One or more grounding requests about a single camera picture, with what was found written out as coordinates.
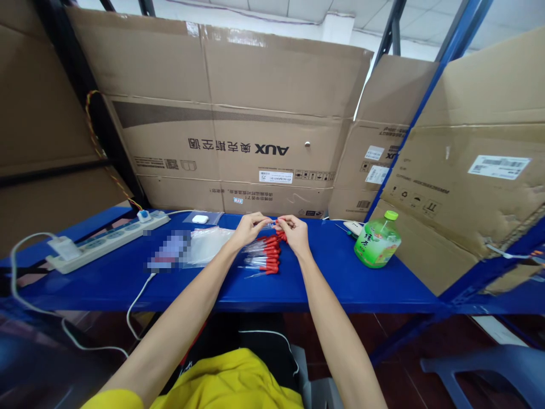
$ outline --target cardboard box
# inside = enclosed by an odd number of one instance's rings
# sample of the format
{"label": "cardboard box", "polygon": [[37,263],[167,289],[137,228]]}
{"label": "cardboard box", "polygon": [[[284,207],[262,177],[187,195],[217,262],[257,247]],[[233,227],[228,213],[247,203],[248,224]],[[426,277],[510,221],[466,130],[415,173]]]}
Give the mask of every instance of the cardboard box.
{"label": "cardboard box", "polygon": [[363,220],[366,212],[355,207],[363,199],[355,199],[380,189],[436,68],[435,62],[389,55],[380,59],[346,140],[334,183],[343,192],[333,194],[331,218],[355,214],[360,217],[354,220]]}
{"label": "cardboard box", "polygon": [[[140,16],[69,15],[154,205],[324,215],[372,52]],[[259,201],[230,191],[257,192]]]}
{"label": "cardboard box", "polygon": [[451,62],[381,196],[400,259],[436,295],[545,214],[545,29]]}
{"label": "cardboard box", "polygon": [[[0,177],[98,159],[85,112],[30,0],[0,3],[0,71]],[[123,200],[104,169],[4,187],[0,258],[32,233],[61,231]]]}
{"label": "cardboard box", "polygon": [[375,191],[335,187],[329,202],[329,217],[362,222],[365,220],[376,194]]}

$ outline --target person's right hand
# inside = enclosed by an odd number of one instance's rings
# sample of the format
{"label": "person's right hand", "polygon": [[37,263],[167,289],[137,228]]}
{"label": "person's right hand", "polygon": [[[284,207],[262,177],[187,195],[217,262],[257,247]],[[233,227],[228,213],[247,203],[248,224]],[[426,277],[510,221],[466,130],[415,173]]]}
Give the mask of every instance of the person's right hand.
{"label": "person's right hand", "polygon": [[288,244],[296,256],[311,252],[308,245],[307,224],[293,215],[280,216],[276,220],[276,229],[286,233]]}

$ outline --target white cable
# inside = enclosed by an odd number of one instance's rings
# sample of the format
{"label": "white cable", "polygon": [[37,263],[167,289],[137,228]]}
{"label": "white cable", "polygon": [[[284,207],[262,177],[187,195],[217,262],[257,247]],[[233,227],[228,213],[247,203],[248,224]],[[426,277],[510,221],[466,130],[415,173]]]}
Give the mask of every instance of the white cable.
{"label": "white cable", "polygon": [[247,332],[264,332],[264,333],[272,333],[272,334],[280,335],[282,338],[284,338],[284,339],[286,340],[286,342],[288,343],[288,349],[290,350],[291,357],[294,359],[295,365],[297,365],[297,371],[294,372],[293,376],[295,376],[296,374],[299,373],[299,364],[297,363],[297,360],[296,360],[295,357],[294,357],[294,353],[291,352],[290,342],[288,341],[288,338],[286,338],[283,334],[281,334],[280,332],[276,332],[276,331],[267,331],[267,330],[265,330],[265,329],[253,329],[253,330],[251,330],[251,331],[239,331],[239,333],[247,333]]}
{"label": "white cable", "polygon": [[136,296],[135,300],[132,302],[131,306],[129,307],[129,309],[127,310],[127,325],[129,326],[129,329],[131,330],[132,334],[135,336],[136,340],[137,341],[141,341],[142,338],[140,338],[137,334],[136,334],[136,331],[135,329],[132,327],[131,325],[131,319],[130,319],[130,314],[131,314],[131,310],[132,310],[132,307],[135,306],[136,302],[138,301],[138,299],[140,298],[140,296],[142,295],[142,293],[144,292],[144,290],[146,289],[146,286],[148,285],[148,283],[152,280],[153,277],[155,277],[157,273],[151,273],[148,277],[148,279],[146,280],[146,282],[144,283],[144,286],[142,287],[142,289],[140,290],[140,292],[138,293],[138,295]]}
{"label": "white cable", "polygon": [[173,211],[173,212],[170,212],[170,213],[167,213],[166,215],[169,216],[171,214],[176,214],[176,213],[185,213],[185,212],[189,212],[189,211],[199,211],[199,210],[176,210],[176,211]]}
{"label": "white cable", "polygon": [[490,250],[494,250],[496,253],[499,253],[501,254],[502,256],[504,256],[505,258],[522,258],[522,259],[527,259],[527,258],[530,258],[530,256],[516,256],[514,254],[509,254],[509,253],[506,253],[500,249],[497,249],[496,247],[494,247],[493,245],[491,244],[487,244],[487,247],[490,249]]}
{"label": "white cable", "polygon": [[331,222],[355,222],[361,225],[364,225],[364,222],[356,222],[356,220],[346,220],[346,219],[330,219]]}
{"label": "white cable", "polygon": [[40,233],[34,233],[34,234],[31,234],[30,236],[27,236],[25,237],[23,240],[21,240],[20,242],[18,242],[15,246],[13,246],[13,249],[11,249],[11,252],[10,252],[10,260],[11,260],[11,295],[13,296],[13,298],[15,298],[18,302],[20,302],[22,305],[24,305],[25,307],[27,307],[29,310],[33,310],[33,311],[36,311],[36,312],[40,312],[42,314],[47,314],[47,315],[53,315],[55,317],[59,317],[61,318],[61,325],[62,325],[62,330],[65,332],[65,334],[67,335],[68,338],[70,338],[72,340],[72,342],[74,343],[75,346],[77,346],[79,349],[82,349],[82,350],[99,350],[99,349],[115,349],[115,350],[118,350],[118,351],[121,351],[123,352],[123,355],[126,356],[126,358],[129,357],[129,354],[127,353],[127,351],[125,351],[124,349],[121,349],[121,348],[118,348],[118,347],[97,347],[97,348],[87,348],[87,347],[84,347],[82,346],[77,340],[76,338],[70,333],[70,331],[68,331],[68,327],[66,326],[66,318],[63,317],[62,315],[60,314],[57,314],[56,312],[52,312],[52,311],[46,311],[46,310],[42,310],[41,308],[38,308],[38,307],[35,307],[33,306],[32,304],[30,304],[30,302],[26,301],[25,299],[23,299],[18,291],[17,291],[17,249],[25,242],[27,241],[28,239],[31,239],[33,237],[36,237],[36,236],[41,236],[41,235],[44,235],[44,236],[49,236],[51,237],[52,239],[56,239],[58,238],[56,235],[54,235],[53,233],[47,233],[47,232],[40,232]]}

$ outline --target green tea bottle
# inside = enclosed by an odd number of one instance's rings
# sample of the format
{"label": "green tea bottle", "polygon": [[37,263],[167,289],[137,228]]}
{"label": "green tea bottle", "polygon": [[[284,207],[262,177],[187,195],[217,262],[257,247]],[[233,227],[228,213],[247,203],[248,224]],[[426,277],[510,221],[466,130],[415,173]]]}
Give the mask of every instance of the green tea bottle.
{"label": "green tea bottle", "polygon": [[359,235],[354,252],[370,268],[381,268],[392,258],[401,244],[394,220],[397,213],[388,210],[381,219],[367,222]]}

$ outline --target clear plastic bag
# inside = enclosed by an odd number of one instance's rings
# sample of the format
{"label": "clear plastic bag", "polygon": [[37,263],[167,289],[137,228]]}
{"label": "clear plastic bag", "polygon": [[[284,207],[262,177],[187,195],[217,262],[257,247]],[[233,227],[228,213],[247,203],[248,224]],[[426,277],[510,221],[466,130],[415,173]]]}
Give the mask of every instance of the clear plastic bag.
{"label": "clear plastic bag", "polygon": [[205,267],[227,243],[234,230],[214,226],[191,232],[191,242],[182,255],[182,269]]}

